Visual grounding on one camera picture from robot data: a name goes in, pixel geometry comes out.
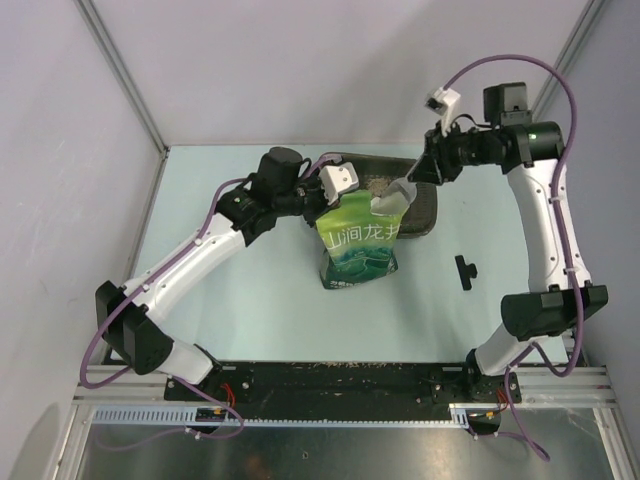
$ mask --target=brown tray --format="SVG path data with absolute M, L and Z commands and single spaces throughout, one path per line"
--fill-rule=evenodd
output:
M 379 196 L 396 178 L 404 177 L 416 161 L 413 158 L 379 157 L 340 153 L 345 162 L 351 162 L 358 173 L 360 188 Z M 438 195 L 436 186 L 417 183 L 418 196 L 402 217 L 398 238 L 415 238 L 429 233 L 436 224 Z

